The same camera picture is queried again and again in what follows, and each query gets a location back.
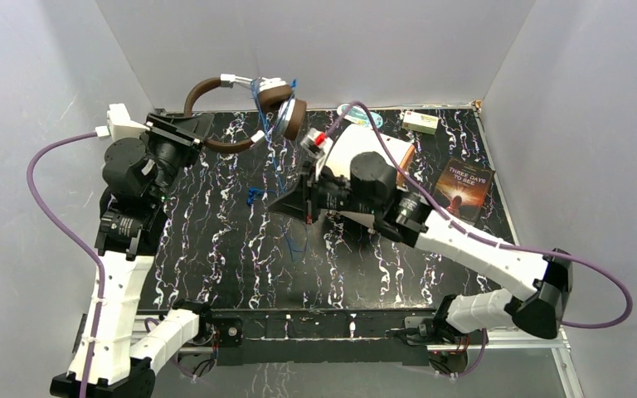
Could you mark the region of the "small white green box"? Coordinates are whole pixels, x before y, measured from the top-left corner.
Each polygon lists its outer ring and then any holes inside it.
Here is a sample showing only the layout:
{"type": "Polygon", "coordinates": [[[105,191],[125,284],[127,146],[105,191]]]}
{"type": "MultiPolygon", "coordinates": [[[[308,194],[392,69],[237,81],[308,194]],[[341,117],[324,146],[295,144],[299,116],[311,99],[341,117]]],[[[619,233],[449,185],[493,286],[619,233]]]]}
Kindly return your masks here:
{"type": "Polygon", "coordinates": [[[402,118],[401,127],[417,133],[435,135],[439,127],[440,118],[416,111],[406,111],[402,118]]]}

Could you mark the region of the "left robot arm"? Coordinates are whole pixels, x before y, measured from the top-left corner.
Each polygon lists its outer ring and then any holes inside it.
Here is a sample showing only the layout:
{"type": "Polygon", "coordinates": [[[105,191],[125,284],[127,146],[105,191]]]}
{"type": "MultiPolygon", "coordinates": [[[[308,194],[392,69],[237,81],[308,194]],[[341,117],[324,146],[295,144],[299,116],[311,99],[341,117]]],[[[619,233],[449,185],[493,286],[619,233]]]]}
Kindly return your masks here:
{"type": "Polygon", "coordinates": [[[210,307],[185,299],[133,339],[143,285],[168,222],[165,201],[177,175],[198,161],[212,121],[209,114],[149,114],[130,132],[108,127],[90,313],[68,370],[51,381],[53,396],[149,397],[159,371],[184,345],[220,340],[210,307]]]}

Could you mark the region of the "dark book three days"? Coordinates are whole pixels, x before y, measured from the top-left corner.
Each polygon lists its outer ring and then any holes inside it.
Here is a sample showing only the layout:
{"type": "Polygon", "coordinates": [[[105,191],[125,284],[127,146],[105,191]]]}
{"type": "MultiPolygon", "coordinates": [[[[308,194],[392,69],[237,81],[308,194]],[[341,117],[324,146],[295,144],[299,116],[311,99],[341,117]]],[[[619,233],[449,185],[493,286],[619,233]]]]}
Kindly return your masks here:
{"type": "Polygon", "coordinates": [[[474,225],[494,180],[495,171],[451,158],[437,179],[433,197],[448,213],[474,225]]]}

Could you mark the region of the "white cylindrical drum box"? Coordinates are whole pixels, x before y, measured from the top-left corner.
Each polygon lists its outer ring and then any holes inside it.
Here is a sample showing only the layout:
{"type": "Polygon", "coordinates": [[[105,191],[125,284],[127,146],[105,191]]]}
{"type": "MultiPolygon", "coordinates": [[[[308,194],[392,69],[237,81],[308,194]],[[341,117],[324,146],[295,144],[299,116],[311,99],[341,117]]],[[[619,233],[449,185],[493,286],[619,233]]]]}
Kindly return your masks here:
{"type": "MultiPolygon", "coordinates": [[[[416,149],[412,143],[400,138],[394,138],[384,133],[380,134],[382,141],[387,146],[388,152],[399,163],[400,167],[408,172],[416,149]]],[[[387,152],[379,143],[374,131],[368,127],[351,124],[345,128],[334,140],[331,153],[325,166],[334,176],[349,177],[349,166],[352,159],[360,153],[376,152],[385,162],[392,166],[387,152]]]]}

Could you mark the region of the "blue white blister pack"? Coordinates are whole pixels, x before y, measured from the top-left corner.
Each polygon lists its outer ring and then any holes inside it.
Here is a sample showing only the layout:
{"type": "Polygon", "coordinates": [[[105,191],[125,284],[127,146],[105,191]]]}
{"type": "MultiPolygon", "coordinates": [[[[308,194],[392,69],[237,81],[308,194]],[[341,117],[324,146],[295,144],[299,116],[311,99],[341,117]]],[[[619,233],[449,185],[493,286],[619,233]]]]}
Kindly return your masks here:
{"type": "MultiPolygon", "coordinates": [[[[338,115],[341,115],[345,109],[348,108],[348,104],[341,104],[336,108],[336,113],[338,115]]],[[[370,112],[370,115],[372,117],[372,119],[374,120],[376,126],[380,129],[383,125],[383,118],[380,114],[377,114],[376,112],[370,112]]],[[[369,117],[367,116],[366,112],[358,107],[355,106],[353,108],[351,108],[345,115],[345,119],[348,120],[349,122],[351,122],[352,124],[356,124],[356,125],[360,125],[363,127],[368,127],[371,128],[371,122],[369,121],[369,117]]]]}

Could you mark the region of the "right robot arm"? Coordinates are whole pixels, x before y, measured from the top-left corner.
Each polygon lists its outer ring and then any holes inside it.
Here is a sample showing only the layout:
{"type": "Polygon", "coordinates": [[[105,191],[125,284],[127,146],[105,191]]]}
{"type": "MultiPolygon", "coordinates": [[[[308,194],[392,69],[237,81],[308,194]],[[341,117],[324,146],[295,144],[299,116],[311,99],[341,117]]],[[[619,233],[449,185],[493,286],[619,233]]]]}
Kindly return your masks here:
{"type": "Polygon", "coordinates": [[[457,219],[444,218],[420,194],[399,188],[397,170],[376,152],[360,153],[346,177],[304,162],[299,180],[269,210],[306,224],[321,211],[372,216],[382,237],[453,260],[498,284],[497,290],[444,297],[431,325],[412,330],[425,340],[457,342],[484,328],[516,327],[553,339],[571,292],[571,263],[561,250],[540,255],[508,249],[505,241],[457,219]]]}

